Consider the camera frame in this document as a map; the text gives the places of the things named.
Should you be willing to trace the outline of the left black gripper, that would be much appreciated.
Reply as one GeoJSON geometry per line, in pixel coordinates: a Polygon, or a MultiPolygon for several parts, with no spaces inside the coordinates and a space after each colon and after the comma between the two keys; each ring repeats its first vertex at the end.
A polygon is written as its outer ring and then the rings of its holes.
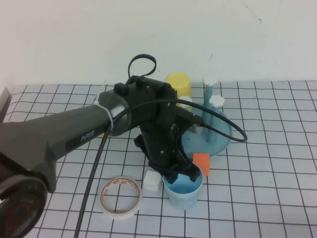
{"type": "Polygon", "coordinates": [[[149,166],[165,176],[169,184],[173,184],[179,174],[188,176],[192,182],[201,175],[201,169],[189,159],[182,144],[182,135],[192,124],[180,116],[167,129],[149,122],[140,126],[141,134],[134,139],[148,158],[149,166]]]}

